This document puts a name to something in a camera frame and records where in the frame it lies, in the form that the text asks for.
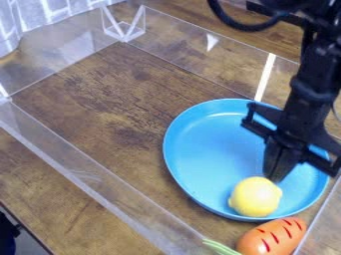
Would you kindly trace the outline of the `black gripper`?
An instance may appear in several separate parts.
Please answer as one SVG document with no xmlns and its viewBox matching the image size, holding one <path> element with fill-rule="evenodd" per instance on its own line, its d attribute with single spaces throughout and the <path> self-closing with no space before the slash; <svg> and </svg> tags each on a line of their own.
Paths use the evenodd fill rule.
<svg viewBox="0 0 341 255">
<path fill-rule="evenodd" d="M 341 169 L 341 144 L 325 130 L 330 107 L 287 103 L 283 110 L 247 104 L 241 125 L 265 140 L 263 175 L 283 180 L 297 164 L 307 162 L 334 177 Z"/>
</svg>

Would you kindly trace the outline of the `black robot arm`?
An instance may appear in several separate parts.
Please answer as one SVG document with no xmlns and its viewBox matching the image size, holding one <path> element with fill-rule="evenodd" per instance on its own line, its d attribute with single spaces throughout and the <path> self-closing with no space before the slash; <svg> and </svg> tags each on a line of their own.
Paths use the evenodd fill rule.
<svg viewBox="0 0 341 255">
<path fill-rule="evenodd" d="M 341 143 L 325 120 L 341 93 L 341 0 L 259 0 L 270 10 L 306 15 L 301 65 L 290 94 L 278 110 L 247 105 L 242 126 L 265 140 L 262 172 L 281 181 L 299 163 L 334 176 L 341 169 Z"/>
</svg>

